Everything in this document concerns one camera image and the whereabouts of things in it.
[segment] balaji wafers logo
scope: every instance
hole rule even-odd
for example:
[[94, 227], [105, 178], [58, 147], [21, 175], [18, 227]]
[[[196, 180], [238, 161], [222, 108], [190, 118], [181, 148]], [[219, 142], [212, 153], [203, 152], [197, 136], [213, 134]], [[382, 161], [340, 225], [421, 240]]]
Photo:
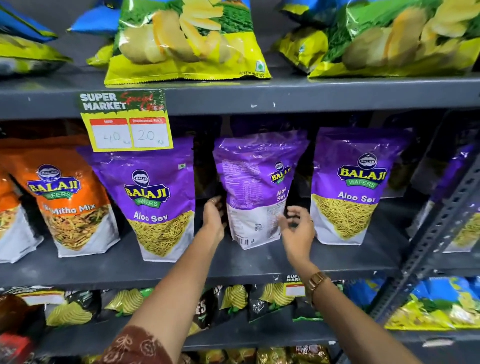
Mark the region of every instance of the balaji wafers logo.
[[356, 166], [344, 165], [337, 175], [347, 186], [363, 186], [374, 190], [388, 173], [386, 168], [377, 168], [378, 159], [373, 153], [365, 153], [357, 160]]
[[170, 189], [163, 184], [150, 186], [150, 178], [144, 170], [136, 170], [132, 173], [135, 184], [125, 185], [125, 192], [138, 206], [145, 205], [159, 208], [162, 202], [170, 197]]
[[292, 170], [290, 166], [284, 166], [282, 162], [275, 163], [276, 171], [270, 175], [270, 179], [273, 183], [279, 184], [285, 178], [285, 175]]
[[36, 171], [40, 178], [36, 181], [27, 181], [27, 187], [38, 196], [47, 200], [70, 198], [80, 188], [80, 181], [75, 177], [62, 177], [61, 171], [51, 164], [42, 164]]

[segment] wristwatch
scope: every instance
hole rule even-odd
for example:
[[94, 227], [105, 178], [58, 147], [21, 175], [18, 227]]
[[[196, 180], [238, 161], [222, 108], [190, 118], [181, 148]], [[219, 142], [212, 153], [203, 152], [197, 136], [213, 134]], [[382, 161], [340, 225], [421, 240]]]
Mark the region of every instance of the wristwatch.
[[318, 286], [320, 286], [323, 281], [325, 281], [326, 279], [330, 279], [329, 277], [327, 277], [326, 275], [324, 275], [322, 272], [318, 271], [316, 273], [314, 273], [309, 281], [308, 281], [308, 284], [306, 285], [306, 296], [307, 296], [307, 299], [308, 301], [310, 302], [310, 304], [313, 306], [313, 293], [315, 292], [315, 290], [318, 288]]

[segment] brown patterned sleeve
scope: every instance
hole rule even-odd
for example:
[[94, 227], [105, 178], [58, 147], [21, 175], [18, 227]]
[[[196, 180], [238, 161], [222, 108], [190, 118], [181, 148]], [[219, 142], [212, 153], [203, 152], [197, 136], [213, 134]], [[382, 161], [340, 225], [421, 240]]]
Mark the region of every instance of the brown patterned sleeve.
[[138, 326], [126, 326], [97, 364], [172, 364], [165, 348]]

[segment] hand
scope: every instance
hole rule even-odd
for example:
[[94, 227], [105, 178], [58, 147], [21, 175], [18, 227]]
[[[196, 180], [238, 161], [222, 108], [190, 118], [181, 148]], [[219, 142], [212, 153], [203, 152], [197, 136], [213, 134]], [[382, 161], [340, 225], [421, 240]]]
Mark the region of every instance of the hand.
[[[310, 248], [315, 237], [315, 229], [306, 208], [288, 206], [287, 211], [289, 218], [279, 215], [278, 224], [282, 232], [283, 246], [287, 252], [288, 261], [295, 267], [310, 261]], [[289, 226], [291, 223], [296, 223], [298, 226], [291, 228]]]
[[220, 202], [222, 196], [210, 198], [204, 206], [204, 225], [202, 229], [208, 230], [214, 237], [215, 243], [218, 244], [225, 235], [225, 227], [227, 224], [222, 223], [224, 214], [221, 210], [223, 204]]

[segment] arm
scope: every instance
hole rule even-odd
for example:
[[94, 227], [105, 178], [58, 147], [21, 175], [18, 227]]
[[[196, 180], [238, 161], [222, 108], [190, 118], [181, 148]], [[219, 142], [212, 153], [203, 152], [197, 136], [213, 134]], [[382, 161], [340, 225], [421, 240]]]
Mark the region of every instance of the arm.
[[210, 263], [224, 235], [220, 208], [220, 197], [208, 200], [204, 224], [193, 242], [128, 322], [158, 339], [174, 363], [180, 356]]
[[[278, 217], [288, 261], [301, 280], [307, 283], [319, 271], [310, 261], [315, 230], [308, 211], [289, 206], [288, 216]], [[290, 228], [290, 223], [298, 224]], [[332, 328], [349, 359], [354, 364], [421, 364], [421, 362], [387, 330], [373, 321], [350, 301], [329, 279], [313, 293], [313, 304]]]

